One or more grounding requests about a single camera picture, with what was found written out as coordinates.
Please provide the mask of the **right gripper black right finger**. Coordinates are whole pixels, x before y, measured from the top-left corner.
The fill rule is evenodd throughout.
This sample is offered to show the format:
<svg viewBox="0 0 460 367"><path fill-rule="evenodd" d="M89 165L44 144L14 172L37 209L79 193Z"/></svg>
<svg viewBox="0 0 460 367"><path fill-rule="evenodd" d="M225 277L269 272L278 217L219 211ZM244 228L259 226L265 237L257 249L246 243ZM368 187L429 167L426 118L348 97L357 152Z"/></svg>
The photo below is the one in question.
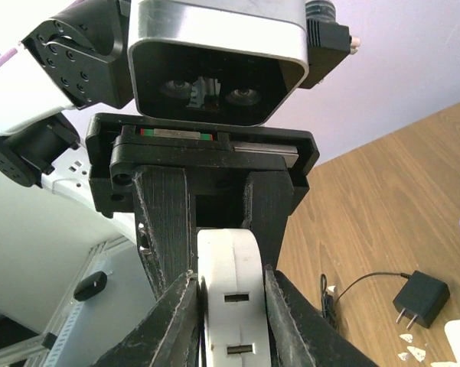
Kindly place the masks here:
<svg viewBox="0 0 460 367"><path fill-rule="evenodd" d="M271 366L375 366L281 272L263 269Z"/></svg>

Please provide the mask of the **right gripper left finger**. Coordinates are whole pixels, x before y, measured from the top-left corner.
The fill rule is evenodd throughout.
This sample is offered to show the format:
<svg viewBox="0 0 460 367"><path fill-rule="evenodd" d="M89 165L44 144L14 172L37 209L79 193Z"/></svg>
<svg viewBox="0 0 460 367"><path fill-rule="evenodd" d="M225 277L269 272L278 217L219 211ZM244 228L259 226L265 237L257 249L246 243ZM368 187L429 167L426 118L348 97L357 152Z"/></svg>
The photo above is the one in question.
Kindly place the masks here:
<svg viewBox="0 0 460 367"><path fill-rule="evenodd" d="M95 366L198 366L197 274L180 274L146 318Z"/></svg>

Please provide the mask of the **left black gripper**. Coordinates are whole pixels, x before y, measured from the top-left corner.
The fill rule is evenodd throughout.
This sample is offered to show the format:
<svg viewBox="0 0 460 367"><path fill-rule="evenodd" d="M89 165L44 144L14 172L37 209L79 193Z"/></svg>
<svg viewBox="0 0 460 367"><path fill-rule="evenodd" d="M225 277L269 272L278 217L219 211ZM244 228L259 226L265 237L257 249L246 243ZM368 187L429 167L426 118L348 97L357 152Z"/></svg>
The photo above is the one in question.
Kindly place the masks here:
<svg viewBox="0 0 460 367"><path fill-rule="evenodd" d="M134 210L155 299L196 268L188 182L200 195L227 195L249 174L243 228L255 236L262 264L276 268L291 206L308 192L320 156L311 132L105 112L91 118L86 149L96 211L111 218Z"/></svg>

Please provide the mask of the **white square charger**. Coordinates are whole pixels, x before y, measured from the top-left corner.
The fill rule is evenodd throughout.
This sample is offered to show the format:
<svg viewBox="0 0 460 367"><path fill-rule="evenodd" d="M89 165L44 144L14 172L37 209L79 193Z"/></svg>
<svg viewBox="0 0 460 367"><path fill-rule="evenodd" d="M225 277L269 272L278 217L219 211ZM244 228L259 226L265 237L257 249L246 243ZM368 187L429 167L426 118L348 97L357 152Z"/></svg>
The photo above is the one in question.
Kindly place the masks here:
<svg viewBox="0 0 460 367"><path fill-rule="evenodd" d="M263 267L248 229L202 229L197 274L203 335L201 366L270 366Z"/></svg>

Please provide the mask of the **black power adapter with cable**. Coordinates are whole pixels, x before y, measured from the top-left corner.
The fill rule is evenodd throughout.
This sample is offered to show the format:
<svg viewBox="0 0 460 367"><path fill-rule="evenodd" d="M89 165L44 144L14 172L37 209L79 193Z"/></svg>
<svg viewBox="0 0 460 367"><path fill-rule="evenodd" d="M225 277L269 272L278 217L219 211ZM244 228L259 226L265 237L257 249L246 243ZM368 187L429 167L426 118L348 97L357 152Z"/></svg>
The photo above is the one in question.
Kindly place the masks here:
<svg viewBox="0 0 460 367"><path fill-rule="evenodd" d="M374 276L393 276L406 279L406 283L393 299L393 306L398 311L396 323L403 318L408 318L407 329L410 330L414 323L428 329L446 305L451 292L449 286L433 276L421 271L411 274L392 271L375 271L362 275L349 284L337 297L328 290L328 279L325 274L320 274L321 317L335 330L339 331L336 306L338 301L358 282Z"/></svg>

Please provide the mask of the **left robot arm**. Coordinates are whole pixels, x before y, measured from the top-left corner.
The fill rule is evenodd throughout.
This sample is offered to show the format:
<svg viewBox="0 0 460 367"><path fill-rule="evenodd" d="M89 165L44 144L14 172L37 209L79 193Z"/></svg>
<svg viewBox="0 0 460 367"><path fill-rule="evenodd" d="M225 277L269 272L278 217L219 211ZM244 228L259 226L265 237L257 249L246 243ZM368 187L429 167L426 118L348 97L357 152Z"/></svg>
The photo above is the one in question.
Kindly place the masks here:
<svg viewBox="0 0 460 367"><path fill-rule="evenodd" d="M275 266L318 158L267 128L308 80L303 1L76 1L0 60L0 171L133 241L155 296L202 229L247 229Z"/></svg>

